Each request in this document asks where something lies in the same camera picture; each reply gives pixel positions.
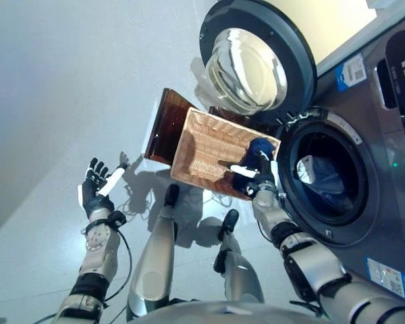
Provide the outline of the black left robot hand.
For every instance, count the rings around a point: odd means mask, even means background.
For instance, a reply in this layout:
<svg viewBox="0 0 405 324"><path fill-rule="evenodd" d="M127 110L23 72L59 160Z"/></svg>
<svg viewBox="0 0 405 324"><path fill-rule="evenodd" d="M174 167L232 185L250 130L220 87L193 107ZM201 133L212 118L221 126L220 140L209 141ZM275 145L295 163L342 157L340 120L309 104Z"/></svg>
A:
<svg viewBox="0 0 405 324"><path fill-rule="evenodd" d="M88 218L100 209L114 211L114 204L109 193L124 175L127 163L120 163L111 173L109 168L96 157L91 159L86 168L84 181L78 185L78 204L84 209Z"/></svg>

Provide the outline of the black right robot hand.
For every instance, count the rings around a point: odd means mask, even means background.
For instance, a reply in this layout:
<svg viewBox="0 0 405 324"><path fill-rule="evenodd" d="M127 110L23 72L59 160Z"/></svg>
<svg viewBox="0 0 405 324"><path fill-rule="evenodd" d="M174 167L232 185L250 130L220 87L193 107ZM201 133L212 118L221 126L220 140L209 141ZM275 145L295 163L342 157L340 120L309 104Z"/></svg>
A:
<svg viewBox="0 0 405 324"><path fill-rule="evenodd" d="M233 188L246 197L254 198L261 185L268 185L272 191L275 190L271 161L264 157L245 159L241 165L231 165L229 170L234 174Z"/></svg>

